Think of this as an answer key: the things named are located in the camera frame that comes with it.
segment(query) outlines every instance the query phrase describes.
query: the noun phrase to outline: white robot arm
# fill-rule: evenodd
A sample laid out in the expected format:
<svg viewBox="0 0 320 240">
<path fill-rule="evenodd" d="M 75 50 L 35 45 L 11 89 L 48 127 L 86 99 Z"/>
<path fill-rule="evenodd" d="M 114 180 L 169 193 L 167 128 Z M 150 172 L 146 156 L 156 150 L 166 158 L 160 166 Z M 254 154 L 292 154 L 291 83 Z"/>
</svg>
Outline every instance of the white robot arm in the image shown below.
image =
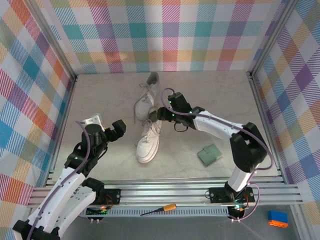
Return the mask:
<svg viewBox="0 0 320 240">
<path fill-rule="evenodd" d="M 213 189 L 218 193 L 214 194 L 215 196 L 222 194 L 215 201 L 234 203 L 242 199 L 243 195 L 252 193 L 252 189 L 247 187 L 248 181 L 267 155 L 266 150 L 261 146 L 261 143 L 265 142 L 257 127 L 250 122 L 243 125 L 226 121 L 201 107 L 191 108 L 180 92 L 170 95 L 168 100 L 172 109 L 159 108 L 157 112 L 159 120 L 183 124 L 187 128 L 203 131 L 222 140 L 230 141 L 235 168 L 224 187 Z M 119 120 L 112 124 L 114 130 L 110 130 L 110 128 L 103 128 L 99 117 L 86 119 L 83 122 L 87 125 L 85 129 L 90 135 L 90 155 L 87 163 L 81 171 L 75 173 L 62 185 L 62 181 L 81 164 L 86 154 L 87 141 L 82 133 L 82 141 L 75 146 L 73 153 L 69 155 L 65 169 L 43 203 L 28 217 L 27 221 L 19 220 L 14 225 L 13 232 L 16 240 L 27 239 L 32 227 L 34 230 L 32 230 L 31 239 L 59 240 L 81 211 L 103 195 L 104 184 L 93 178 L 86 179 L 86 177 L 98 163 L 102 154 L 107 151 L 108 142 L 113 142 L 123 136 L 126 125 L 122 120 Z M 58 186 L 59 189 L 52 195 L 51 193 Z M 40 209 L 48 198 L 50 198 L 48 206 L 40 213 Z"/>
<path fill-rule="evenodd" d="M 201 107 L 192 108 L 180 92 L 168 96 L 168 101 L 171 108 L 159 108 L 159 120 L 183 124 L 186 128 L 230 141 L 235 168 L 225 184 L 225 194 L 230 201 L 235 201 L 235 197 L 247 187 L 255 169 L 267 155 L 267 151 L 261 145 L 265 145 L 265 141 L 256 125 L 251 122 L 246 125 L 230 122 L 212 115 Z"/>
<path fill-rule="evenodd" d="M 85 131 L 88 138 L 83 132 L 81 142 L 68 156 L 64 164 L 65 168 L 44 201 L 28 217 L 27 221 L 18 220 L 13 226 L 16 240 L 59 240 L 69 225 L 88 205 L 92 203 L 109 204 L 104 202 L 108 199 L 105 196 L 103 182 L 94 178 L 86 179 L 86 177 L 106 153 L 108 143 L 124 135 L 126 125 L 122 120 L 118 120 L 112 124 L 113 130 L 103 128 L 98 115 L 82 123 L 86 126 Z M 88 151 L 88 158 L 81 167 Z"/>
</svg>

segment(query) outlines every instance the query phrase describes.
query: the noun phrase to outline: white sneaker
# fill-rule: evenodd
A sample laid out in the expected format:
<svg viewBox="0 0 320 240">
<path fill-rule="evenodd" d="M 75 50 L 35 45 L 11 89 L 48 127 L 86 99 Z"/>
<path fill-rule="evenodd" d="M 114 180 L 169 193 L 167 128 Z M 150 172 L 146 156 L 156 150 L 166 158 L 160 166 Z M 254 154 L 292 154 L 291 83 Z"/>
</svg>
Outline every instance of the white sneaker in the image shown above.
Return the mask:
<svg viewBox="0 0 320 240">
<path fill-rule="evenodd" d="M 144 121 L 148 117 L 149 109 L 155 106 L 155 98 L 160 92 L 159 74 L 152 72 L 146 83 L 140 84 L 142 94 L 134 104 L 134 120 Z"/>
<path fill-rule="evenodd" d="M 142 138 L 136 147 L 136 159 L 140 163 L 150 162 L 157 154 L 162 121 L 157 120 L 157 108 L 149 110 L 148 118 L 143 122 Z"/>
</svg>

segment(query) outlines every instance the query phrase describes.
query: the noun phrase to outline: plaid wallpaper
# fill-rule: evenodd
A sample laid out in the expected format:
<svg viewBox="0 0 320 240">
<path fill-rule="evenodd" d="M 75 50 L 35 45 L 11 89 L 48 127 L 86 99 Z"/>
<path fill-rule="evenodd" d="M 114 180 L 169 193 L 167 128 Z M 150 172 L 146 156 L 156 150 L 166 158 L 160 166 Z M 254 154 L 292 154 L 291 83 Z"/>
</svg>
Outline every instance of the plaid wallpaper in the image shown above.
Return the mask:
<svg viewBox="0 0 320 240">
<path fill-rule="evenodd" d="M 300 0 L 258 73 L 275 142 L 320 236 L 320 1 Z"/>
<path fill-rule="evenodd" d="M 271 21 L 267 31 L 265 32 L 262 41 L 260 42 L 259 48 L 258 48 L 258 50 L 256 51 L 256 53 L 254 55 L 253 61 L 251 62 L 251 65 L 250 65 L 250 67 L 248 69 L 249 72 L 251 72 L 254 69 L 254 67 L 255 67 L 255 65 L 257 63 L 257 60 L 259 59 L 259 57 L 261 55 L 261 52 L 262 52 L 263 48 L 265 47 L 266 43 L 268 42 L 269 37 L 270 37 L 271 33 L 273 32 L 274 28 L 276 27 L 276 25 L 277 25 L 276 23 L 279 20 L 279 17 L 281 15 L 285 5 L 288 2 L 289 2 L 289 0 L 281 0 L 281 3 L 280 3 L 279 7 L 277 8 L 277 10 L 276 10 L 276 12 L 274 14 L 274 16 L 272 18 L 272 21 Z"/>
<path fill-rule="evenodd" d="M 51 0 L 52 12 L 37 0 L 75 71 L 85 74 L 244 69 L 280 2 Z"/>
<path fill-rule="evenodd" d="M 71 85 L 23 0 L 0 0 L 0 240 L 44 178 Z"/>
</svg>

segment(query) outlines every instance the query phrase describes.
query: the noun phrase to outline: marble floor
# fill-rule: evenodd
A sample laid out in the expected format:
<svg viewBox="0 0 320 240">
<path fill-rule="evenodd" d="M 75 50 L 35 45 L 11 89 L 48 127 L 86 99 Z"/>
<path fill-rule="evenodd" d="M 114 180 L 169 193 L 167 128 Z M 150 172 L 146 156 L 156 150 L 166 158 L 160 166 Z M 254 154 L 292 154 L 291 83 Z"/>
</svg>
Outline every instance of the marble floor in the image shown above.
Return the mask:
<svg viewBox="0 0 320 240">
<path fill-rule="evenodd" d="M 143 131 L 142 122 L 134 124 L 133 106 L 141 94 L 140 83 L 149 73 L 80 75 L 67 118 L 53 180 L 60 175 L 68 155 L 81 140 L 76 120 L 101 113 L 103 125 L 123 119 L 126 133 L 108 145 L 89 177 L 99 180 L 142 180 L 166 178 L 229 177 L 234 169 L 230 143 L 205 132 L 189 129 L 175 132 L 170 122 L 162 123 L 158 153 L 149 163 L 136 160 L 135 143 Z M 220 118 L 235 123 L 255 123 L 266 140 L 256 103 L 244 71 L 160 72 L 161 89 L 170 87 L 183 93 L 192 107 L 199 106 Z M 197 152 L 214 143 L 222 158 L 206 167 Z M 270 158 L 261 164 L 266 167 Z M 276 168 L 260 171 L 259 176 L 274 176 Z"/>
</svg>

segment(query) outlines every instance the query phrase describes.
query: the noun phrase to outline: orange screwdriver handle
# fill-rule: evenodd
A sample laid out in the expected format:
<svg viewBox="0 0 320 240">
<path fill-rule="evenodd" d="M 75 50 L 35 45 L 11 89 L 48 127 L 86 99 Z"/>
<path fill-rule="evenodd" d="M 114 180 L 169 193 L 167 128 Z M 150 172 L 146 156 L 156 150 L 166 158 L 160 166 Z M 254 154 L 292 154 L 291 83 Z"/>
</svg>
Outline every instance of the orange screwdriver handle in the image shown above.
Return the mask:
<svg viewBox="0 0 320 240">
<path fill-rule="evenodd" d="M 176 208 L 177 208 L 177 205 L 175 205 L 175 204 L 169 204 L 169 205 L 167 205 L 167 206 L 164 206 L 164 207 L 163 207 L 163 210 L 166 212 L 166 211 L 171 211 L 171 210 L 176 209 Z"/>
</svg>

